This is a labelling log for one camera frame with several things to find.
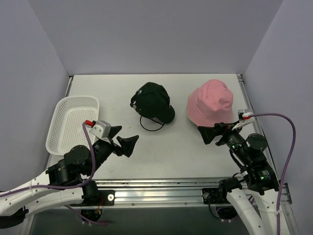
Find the pink cap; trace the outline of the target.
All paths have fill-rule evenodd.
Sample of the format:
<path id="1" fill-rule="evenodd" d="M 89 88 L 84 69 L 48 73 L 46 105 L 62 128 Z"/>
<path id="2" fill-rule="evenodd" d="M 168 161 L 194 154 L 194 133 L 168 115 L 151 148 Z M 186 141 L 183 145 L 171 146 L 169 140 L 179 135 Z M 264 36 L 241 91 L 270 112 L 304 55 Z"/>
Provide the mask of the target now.
<path id="1" fill-rule="evenodd" d="M 198 126 L 213 127 L 233 120 L 232 105 L 233 92 L 224 82 L 212 79 L 189 95 L 186 109 Z"/>

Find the dark green cap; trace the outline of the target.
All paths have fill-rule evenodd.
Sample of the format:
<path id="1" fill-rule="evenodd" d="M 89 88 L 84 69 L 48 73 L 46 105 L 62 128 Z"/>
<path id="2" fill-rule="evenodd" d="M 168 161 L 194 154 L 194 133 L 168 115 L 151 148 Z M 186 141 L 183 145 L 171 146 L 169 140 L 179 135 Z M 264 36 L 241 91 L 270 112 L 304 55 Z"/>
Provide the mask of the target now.
<path id="1" fill-rule="evenodd" d="M 156 118 L 164 124 L 171 123 L 175 118 L 166 89 L 154 82 L 147 82 L 139 88 L 131 98 L 130 106 L 142 117 Z"/>

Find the beige bucket hat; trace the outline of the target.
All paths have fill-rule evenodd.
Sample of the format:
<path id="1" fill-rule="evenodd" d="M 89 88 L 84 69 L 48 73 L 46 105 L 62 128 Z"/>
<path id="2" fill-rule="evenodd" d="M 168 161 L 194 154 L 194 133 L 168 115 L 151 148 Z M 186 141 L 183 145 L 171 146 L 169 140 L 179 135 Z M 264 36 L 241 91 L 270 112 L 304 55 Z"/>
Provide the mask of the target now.
<path id="1" fill-rule="evenodd" d="M 186 114 L 187 114 L 187 116 L 188 116 L 188 118 L 189 118 L 189 120 L 194 124 L 194 125 L 196 125 L 196 126 L 198 126 L 192 119 L 191 119 L 191 117 L 190 117 L 190 115 L 189 115 L 189 113 L 188 113 L 188 110 L 186 109 Z"/>

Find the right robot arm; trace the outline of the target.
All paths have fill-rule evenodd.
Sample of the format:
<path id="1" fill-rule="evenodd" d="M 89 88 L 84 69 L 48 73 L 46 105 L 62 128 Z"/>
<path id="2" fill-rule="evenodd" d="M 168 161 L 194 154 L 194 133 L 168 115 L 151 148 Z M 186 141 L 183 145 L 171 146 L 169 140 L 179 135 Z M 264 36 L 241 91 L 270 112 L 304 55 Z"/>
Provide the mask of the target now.
<path id="1" fill-rule="evenodd" d="M 239 167 L 258 209 L 254 209 L 236 177 L 221 180 L 217 196 L 232 205 L 249 234 L 290 235 L 291 230 L 278 198 L 280 181 L 263 153 L 268 142 L 258 133 L 243 138 L 238 125 L 239 122 L 216 123 L 214 127 L 199 126 L 198 130 L 205 144 L 210 144 L 219 136 L 216 145 L 229 148 L 231 158 Z"/>

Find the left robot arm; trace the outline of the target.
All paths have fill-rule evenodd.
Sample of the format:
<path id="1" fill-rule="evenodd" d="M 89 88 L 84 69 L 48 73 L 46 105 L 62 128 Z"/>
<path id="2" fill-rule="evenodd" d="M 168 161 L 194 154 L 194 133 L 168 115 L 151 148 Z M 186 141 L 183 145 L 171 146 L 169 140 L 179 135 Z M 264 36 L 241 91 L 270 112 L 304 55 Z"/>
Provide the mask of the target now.
<path id="1" fill-rule="evenodd" d="M 88 145 L 77 145 L 63 159 L 37 177 L 15 189 L 0 194 L 1 229 L 17 226 L 36 213 L 65 206 L 96 206 L 95 212 L 81 211 L 83 221 L 99 225 L 103 206 L 114 204 L 115 192 L 101 192 L 92 179 L 96 170 L 111 154 L 130 157 L 139 136 L 117 137 L 121 126 L 110 126 L 103 121 L 82 124 Z"/>

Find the white plastic basket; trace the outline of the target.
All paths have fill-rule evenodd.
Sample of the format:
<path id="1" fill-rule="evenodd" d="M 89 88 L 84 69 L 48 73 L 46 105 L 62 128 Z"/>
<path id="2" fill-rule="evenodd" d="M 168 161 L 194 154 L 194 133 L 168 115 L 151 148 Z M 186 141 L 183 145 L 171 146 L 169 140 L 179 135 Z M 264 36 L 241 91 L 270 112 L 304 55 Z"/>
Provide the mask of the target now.
<path id="1" fill-rule="evenodd" d="M 62 156 L 77 145 L 88 147 L 82 123 L 97 120 L 98 115 L 99 101 L 93 96 L 61 99 L 54 110 L 45 143 L 48 153 Z"/>

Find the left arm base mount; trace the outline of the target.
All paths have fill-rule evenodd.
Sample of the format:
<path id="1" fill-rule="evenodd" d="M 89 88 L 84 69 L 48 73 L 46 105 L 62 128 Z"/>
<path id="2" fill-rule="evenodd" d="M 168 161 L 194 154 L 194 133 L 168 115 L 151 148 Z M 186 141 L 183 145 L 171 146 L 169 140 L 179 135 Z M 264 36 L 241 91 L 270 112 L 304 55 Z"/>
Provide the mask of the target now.
<path id="1" fill-rule="evenodd" d="M 81 207 L 96 207 L 95 209 L 80 209 L 83 223 L 89 225 L 107 226 L 111 221 L 101 220 L 104 207 L 113 206 L 115 202 L 115 191 L 112 189 L 100 190 L 97 195 L 90 199 L 84 199 Z"/>

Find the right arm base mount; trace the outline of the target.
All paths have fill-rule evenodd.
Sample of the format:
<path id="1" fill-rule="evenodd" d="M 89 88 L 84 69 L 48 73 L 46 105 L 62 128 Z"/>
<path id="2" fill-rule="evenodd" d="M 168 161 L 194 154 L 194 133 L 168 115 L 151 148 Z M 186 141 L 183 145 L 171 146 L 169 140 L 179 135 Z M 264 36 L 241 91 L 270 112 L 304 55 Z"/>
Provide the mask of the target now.
<path id="1" fill-rule="evenodd" d="M 243 189 L 241 185 L 243 181 L 231 177 L 221 180 L 217 188 L 202 189 L 203 203 L 208 205 L 214 218 L 229 222 L 238 215 L 233 206 L 220 206 L 220 204 L 230 204 L 226 199 L 227 193 L 231 192 L 232 189 Z"/>

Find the aluminium front rail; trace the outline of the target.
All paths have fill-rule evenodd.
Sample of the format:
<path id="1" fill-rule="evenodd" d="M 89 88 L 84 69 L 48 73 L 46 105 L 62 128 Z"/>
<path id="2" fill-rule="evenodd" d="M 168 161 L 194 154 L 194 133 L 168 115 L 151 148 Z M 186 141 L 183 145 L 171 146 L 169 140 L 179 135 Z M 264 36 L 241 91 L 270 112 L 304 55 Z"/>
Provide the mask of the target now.
<path id="1" fill-rule="evenodd" d="M 112 208 L 182 208 L 204 207 L 203 188 L 217 188 L 219 178 L 189 179 L 147 179 L 147 180 L 96 180 L 98 191 L 112 189 L 115 202 Z M 52 193 L 36 199 L 32 205 L 39 211 L 69 205 L 75 209 L 95 209 L 81 207 L 82 193 L 79 189 Z"/>

